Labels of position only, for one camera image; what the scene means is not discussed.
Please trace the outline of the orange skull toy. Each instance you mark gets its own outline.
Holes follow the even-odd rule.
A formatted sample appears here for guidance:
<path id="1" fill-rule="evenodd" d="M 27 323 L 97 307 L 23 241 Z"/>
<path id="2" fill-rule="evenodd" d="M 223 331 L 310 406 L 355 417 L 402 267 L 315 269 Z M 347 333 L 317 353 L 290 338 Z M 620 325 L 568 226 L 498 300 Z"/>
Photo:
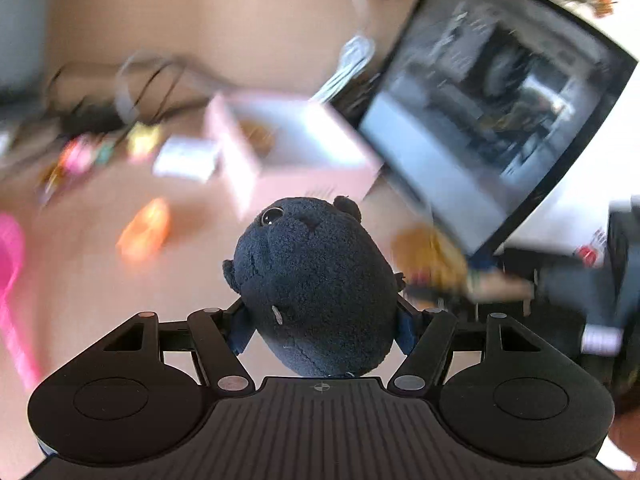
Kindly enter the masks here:
<path id="1" fill-rule="evenodd" d="M 141 208 L 120 234 L 116 248 L 122 258 L 141 262 L 163 247 L 168 237 L 170 208 L 163 198 L 154 198 Z"/>

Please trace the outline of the black plush toy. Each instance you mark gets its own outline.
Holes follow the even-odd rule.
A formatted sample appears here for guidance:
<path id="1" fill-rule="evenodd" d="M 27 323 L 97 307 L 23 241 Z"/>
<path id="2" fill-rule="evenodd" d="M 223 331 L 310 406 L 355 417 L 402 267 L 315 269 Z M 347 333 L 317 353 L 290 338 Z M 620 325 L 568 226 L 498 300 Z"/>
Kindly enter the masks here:
<path id="1" fill-rule="evenodd" d="M 360 377 L 394 341 L 405 286 L 348 197 L 289 197 L 240 236 L 224 279 L 275 356 L 303 377 Z"/>

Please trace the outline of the white power strip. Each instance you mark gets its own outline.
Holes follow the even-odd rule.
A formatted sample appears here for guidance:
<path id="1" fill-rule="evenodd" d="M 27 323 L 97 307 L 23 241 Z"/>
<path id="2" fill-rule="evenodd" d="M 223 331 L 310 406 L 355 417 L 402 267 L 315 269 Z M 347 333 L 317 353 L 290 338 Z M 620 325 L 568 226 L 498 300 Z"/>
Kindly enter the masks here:
<path id="1" fill-rule="evenodd" d="M 152 174 L 206 183 L 216 170 L 218 156 L 214 140 L 170 136 L 158 152 Z"/>

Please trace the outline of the yellow pink stamp toy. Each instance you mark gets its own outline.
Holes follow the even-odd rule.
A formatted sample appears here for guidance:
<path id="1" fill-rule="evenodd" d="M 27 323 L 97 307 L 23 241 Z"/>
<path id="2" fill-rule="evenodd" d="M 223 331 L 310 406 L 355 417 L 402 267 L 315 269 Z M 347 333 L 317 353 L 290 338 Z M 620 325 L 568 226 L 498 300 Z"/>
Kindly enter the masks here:
<path id="1" fill-rule="evenodd" d="M 137 122 L 127 136 L 126 152 L 131 159 L 144 159 L 152 154 L 162 138 L 161 125 Z"/>

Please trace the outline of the right black monitor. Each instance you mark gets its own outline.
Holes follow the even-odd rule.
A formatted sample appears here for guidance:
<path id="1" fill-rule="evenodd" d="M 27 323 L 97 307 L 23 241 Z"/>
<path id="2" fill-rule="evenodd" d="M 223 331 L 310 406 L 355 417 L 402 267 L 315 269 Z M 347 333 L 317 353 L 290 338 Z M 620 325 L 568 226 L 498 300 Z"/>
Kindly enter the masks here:
<path id="1" fill-rule="evenodd" d="M 466 254 L 571 252 L 606 225 L 576 177 L 636 66 L 551 0 L 416 0 L 358 129 Z"/>

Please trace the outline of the brown plush toy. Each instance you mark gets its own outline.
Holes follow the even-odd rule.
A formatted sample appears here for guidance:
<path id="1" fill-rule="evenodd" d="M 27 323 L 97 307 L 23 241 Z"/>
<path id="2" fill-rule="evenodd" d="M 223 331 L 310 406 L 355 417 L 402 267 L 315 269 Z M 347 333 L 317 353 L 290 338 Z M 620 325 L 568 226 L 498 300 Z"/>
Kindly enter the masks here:
<path id="1" fill-rule="evenodd" d="M 411 285 L 449 292 L 466 284 L 469 268 L 465 256 L 434 226 L 418 224 L 403 230 L 390 248 L 397 269 Z"/>

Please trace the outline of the pink cardboard box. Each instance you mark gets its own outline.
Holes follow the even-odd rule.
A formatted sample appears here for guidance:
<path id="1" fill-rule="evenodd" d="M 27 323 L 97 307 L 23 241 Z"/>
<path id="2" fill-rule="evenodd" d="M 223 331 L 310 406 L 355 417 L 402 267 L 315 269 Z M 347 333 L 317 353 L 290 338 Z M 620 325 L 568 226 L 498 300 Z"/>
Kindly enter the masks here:
<path id="1" fill-rule="evenodd" d="M 300 96 L 218 93 L 203 133 L 220 149 L 219 174 L 241 220 L 285 197 L 360 202 L 383 166 L 332 106 Z"/>

